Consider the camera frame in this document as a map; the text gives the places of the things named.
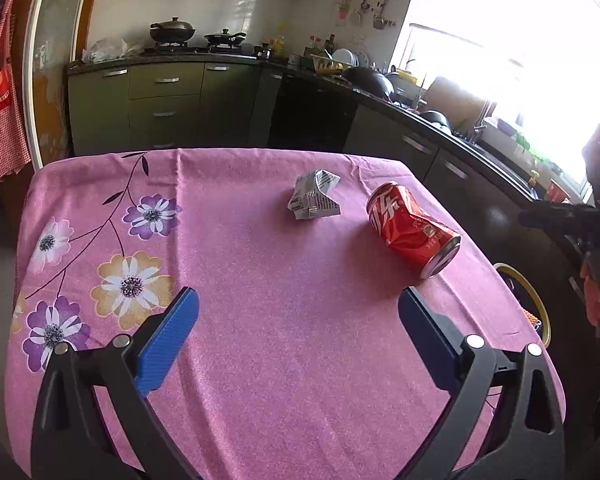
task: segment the checkered apron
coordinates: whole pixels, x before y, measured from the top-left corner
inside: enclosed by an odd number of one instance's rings
[[[0,73],[11,93],[8,106],[0,109],[0,180],[17,173],[31,160],[11,69],[12,5],[13,0],[5,0],[0,12]]]

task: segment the flower center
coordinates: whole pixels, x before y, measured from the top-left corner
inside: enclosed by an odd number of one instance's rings
[[[53,347],[64,340],[64,334],[58,325],[47,325],[44,338],[45,346]]]
[[[147,222],[155,222],[162,218],[162,214],[160,213],[160,211],[158,211],[156,209],[149,209],[149,211],[145,211],[144,215],[142,215],[142,216],[144,216],[144,219]]]
[[[142,293],[142,280],[137,276],[129,276],[122,280],[120,292],[125,298],[136,298]]]
[[[52,235],[43,236],[40,240],[40,250],[48,251],[56,244],[56,239]]]

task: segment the window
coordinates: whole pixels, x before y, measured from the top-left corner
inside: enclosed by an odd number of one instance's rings
[[[582,189],[581,150],[600,123],[593,0],[411,0],[392,59],[400,68],[407,62],[427,73],[426,87],[445,75],[496,102],[495,115],[523,117],[534,152]]]

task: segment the yellow flower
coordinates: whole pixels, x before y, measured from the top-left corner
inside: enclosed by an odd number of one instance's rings
[[[22,313],[27,311],[27,302],[22,295],[22,291],[18,294],[16,301],[16,308],[13,310],[13,317],[11,318],[11,333],[17,334],[22,328],[22,322],[19,317]]]
[[[116,254],[111,261],[98,267],[102,284],[91,290],[96,300],[96,313],[118,316],[120,328],[129,330],[141,325],[158,307],[171,303],[172,276],[157,276],[162,261],[150,258],[144,251],[124,257]]]

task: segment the black dishwasher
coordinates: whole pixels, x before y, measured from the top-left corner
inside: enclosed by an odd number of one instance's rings
[[[269,148],[341,153],[358,104],[342,92],[285,75],[271,117]]]

